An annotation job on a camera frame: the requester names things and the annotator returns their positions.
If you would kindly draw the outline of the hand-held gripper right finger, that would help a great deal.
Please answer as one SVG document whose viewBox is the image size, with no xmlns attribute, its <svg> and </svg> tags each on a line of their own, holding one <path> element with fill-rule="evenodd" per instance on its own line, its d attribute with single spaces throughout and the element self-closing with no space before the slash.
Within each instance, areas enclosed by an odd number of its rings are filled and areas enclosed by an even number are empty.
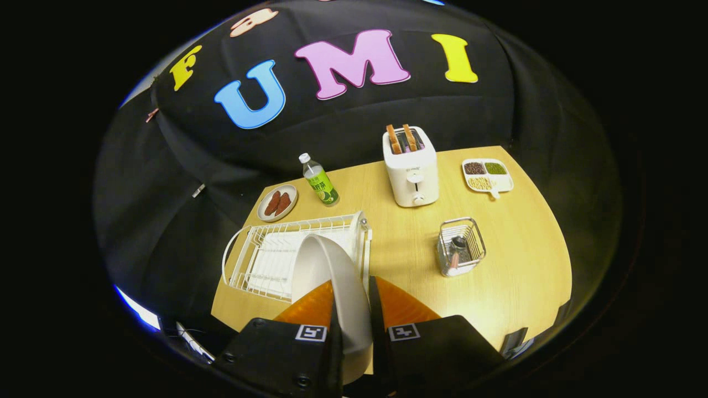
<svg viewBox="0 0 708 398">
<path fill-rule="evenodd" d="M 392 397 L 462 397 L 505 358 L 461 315 L 442 317 L 381 277 L 369 279 L 373 373 Z"/>
</svg>

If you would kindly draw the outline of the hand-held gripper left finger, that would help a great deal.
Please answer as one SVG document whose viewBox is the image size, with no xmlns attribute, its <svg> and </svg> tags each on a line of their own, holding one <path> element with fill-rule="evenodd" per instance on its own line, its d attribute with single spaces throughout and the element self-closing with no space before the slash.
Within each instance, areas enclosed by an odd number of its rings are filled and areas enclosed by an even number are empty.
<svg viewBox="0 0 708 398">
<path fill-rule="evenodd" d="M 213 363 L 248 397 L 340 397 L 343 332 L 331 281 L 275 320 L 255 318 Z"/>
</svg>

